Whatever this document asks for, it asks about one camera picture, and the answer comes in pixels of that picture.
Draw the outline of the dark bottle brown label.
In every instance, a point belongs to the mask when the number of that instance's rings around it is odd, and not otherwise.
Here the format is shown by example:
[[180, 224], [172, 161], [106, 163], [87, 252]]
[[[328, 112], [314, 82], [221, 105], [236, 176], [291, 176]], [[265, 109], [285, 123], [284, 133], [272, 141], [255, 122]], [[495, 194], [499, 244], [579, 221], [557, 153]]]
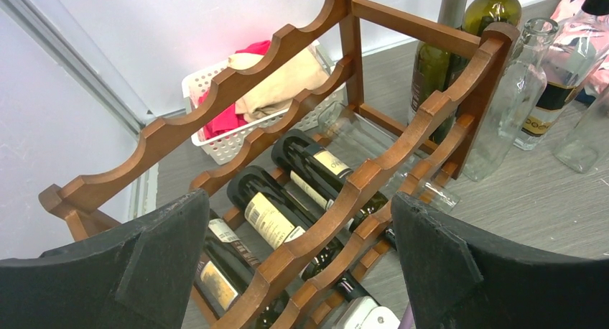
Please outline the dark bottle brown label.
[[224, 315], [250, 285], [261, 262], [214, 211], [210, 211], [205, 244], [197, 263], [197, 290], [210, 295]]

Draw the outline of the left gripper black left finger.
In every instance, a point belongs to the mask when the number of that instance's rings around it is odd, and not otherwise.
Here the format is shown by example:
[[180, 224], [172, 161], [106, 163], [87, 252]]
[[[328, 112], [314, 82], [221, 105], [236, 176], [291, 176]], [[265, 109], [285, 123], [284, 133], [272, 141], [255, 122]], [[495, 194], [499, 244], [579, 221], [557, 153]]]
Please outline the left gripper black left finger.
[[3, 328], [180, 328], [210, 202], [184, 194], [37, 258], [1, 261]]

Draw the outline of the dark bottle cream label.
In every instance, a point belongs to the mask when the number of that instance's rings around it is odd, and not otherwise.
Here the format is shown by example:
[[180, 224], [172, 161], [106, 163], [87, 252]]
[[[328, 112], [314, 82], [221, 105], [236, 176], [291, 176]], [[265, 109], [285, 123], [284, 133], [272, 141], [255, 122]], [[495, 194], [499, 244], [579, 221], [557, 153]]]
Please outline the dark bottle cream label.
[[[228, 199], [243, 211], [244, 218], [273, 250], [300, 237], [317, 221], [303, 204], [257, 165], [245, 167], [236, 174], [226, 191]], [[342, 242], [332, 238], [303, 268], [300, 278], [307, 281], [318, 275], [343, 249]], [[371, 297], [379, 304], [349, 271], [343, 272], [332, 288], [348, 302], [359, 297]]]

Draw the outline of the dark bottle white label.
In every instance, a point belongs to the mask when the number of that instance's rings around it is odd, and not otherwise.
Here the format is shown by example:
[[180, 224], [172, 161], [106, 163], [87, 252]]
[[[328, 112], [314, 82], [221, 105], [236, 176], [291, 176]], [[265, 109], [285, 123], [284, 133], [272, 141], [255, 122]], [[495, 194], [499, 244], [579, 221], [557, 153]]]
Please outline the dark bottle white label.
[[299, 129], [274, 144], [271, 158], [320, 207], [328, 210], [353, 169]]

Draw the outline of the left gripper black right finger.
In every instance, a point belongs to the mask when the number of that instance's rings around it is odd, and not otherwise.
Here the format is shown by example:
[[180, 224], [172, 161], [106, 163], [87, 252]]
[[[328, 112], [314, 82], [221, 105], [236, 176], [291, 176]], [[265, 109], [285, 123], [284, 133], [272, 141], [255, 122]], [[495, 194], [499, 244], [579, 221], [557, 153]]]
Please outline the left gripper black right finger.
[[396, 193], [391, 215], [418, 328], [606, 328], [608, 261], [537, 249]]

